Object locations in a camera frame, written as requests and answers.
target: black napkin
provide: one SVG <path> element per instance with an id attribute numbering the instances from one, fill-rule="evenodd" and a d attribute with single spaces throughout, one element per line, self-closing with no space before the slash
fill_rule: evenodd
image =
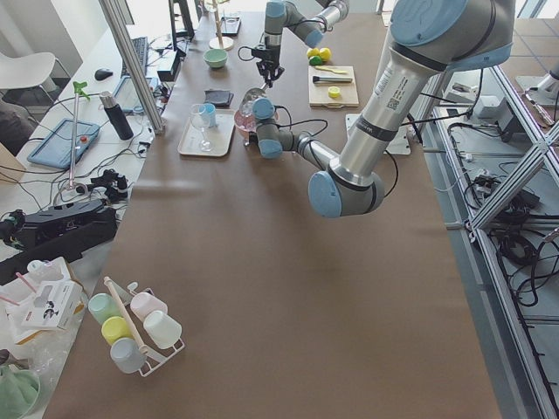
<path id="1" fill-rule="evenodd" d="M 229 90 L 206 90 L 207 103 L 213 103 L 215 107 L 229 107 L 231 101 L 233 100 L 234 94 Z"/>

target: wine glass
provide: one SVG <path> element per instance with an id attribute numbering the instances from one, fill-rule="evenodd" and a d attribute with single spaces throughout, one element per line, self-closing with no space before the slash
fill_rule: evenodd
<path id="1" fill-rule="evenodd" d="M 202 140 L 198 146 L 202 151 L 211 151 L 213 149 L 213 144 L 208 140 L 206 133 L 206 128 L 210 126 L 210 114 L 208 113 L 206 106 L 202 103 L 196 103 L 190 108 L 190 124 L 202 133 Z"/>

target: pink straw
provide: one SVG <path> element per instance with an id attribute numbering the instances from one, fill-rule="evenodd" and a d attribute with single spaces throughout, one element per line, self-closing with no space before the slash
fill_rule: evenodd
<path id="1" fill-rule="evenodd" d="M 16 276 L 17 276 L 18 278 L 20 278 L 22 281 L 24 281 L 24 284 L 26 284 L 27 286 L 29 286 L 33 292 L 37 292 L 37 290 L 33 287 L 33 285 L 31 285 L 31 284 L 29 283 L 29 281 L 27 281 L 27 279 L 25 279 L 25 277 L 24 277 L 21 273 L 16 272 Z"/>
<path id="2" fill-rule="evenodd" d="M 3 297 L 2 295 L 0 295 L 0 299 L 3 299 L 6 303 L 13 304 L 14 306 L 19 306 L 19 304 L 17 302 L 15 302 L 14 300 L 7 299 L 7 298 Z"/>

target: blue joint cap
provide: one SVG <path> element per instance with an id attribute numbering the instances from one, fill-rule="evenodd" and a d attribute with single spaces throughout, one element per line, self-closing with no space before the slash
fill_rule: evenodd
<path id="1" fill-rule="evenodd" d="M 315 46 L 317 46 L 322 41 L 322 38 L 324 38 L 324 34 L 318 29 L 315 29 L 310 32 L 305 38 L 305 45 L 309 48 L 315 48 Z"/>
<path id="2" fill-rule="evenodd" d="M 259 140 L 260 155 L 265 159 L 277 159 L 283 153 L 283 147 L 277 140 Z"/>
<path id="3" fill-rule="evenodd" d="M 268 98 L 258 98 L 252 104 L 252 113 L 257 120 L 267 120 L 272 118 L 276 108 Z"/>
<path id="4" fill-rule="evenodd" d="M 484 52 L 480 55 L 474 55 L 473 57 L 468 57 L 461 59 L 460 61 L 454 61 L 446 67 L 447 71 L 453 72 L 466 72 L 468 70 L 477 70 L 479 68 L 493 67 L 507 61 L 510 57 L 512 44 L 502 46 L 495 50 Z"/>
<path id="5" fill-rule="evenodd" d="M 272 0 L 266 3 L 266 16 L 282 17 L 286 14 L 286 4 L 283 0 Z"/>
<path id="6" fill-rule="evenodd" d="M 392 11 L 392 36 L 403 46 L 419 46 L 440 38 L 464 13 L 468 0 L 400 0 Z"/>
<path id="7" fill-rule="evenodd" d="M 308 182 L 308 200 L 313 210 L 326 218 L 342 215 L 342 199 L 332 176 L 325 171 L 317 172 Z"/>

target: white tray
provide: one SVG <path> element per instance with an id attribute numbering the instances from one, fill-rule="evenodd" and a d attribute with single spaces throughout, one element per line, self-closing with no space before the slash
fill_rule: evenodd
<path id="1" fill-rule="evenodd" d="M 229 151 L 231 137 L 235 128 L 233 119 L 234 111 L 231 109 L 216 109 L 215 127 L 206 130 L 208 140 L 213 144 L 211 151 L 202 151 L 198 144 L 202 140 L 202 133 L 195 129 L 188 120 L 183 136 L 178 143 L 178 152 L 181 155 L 198 155 L 203 157 L 222 157 Z"/>

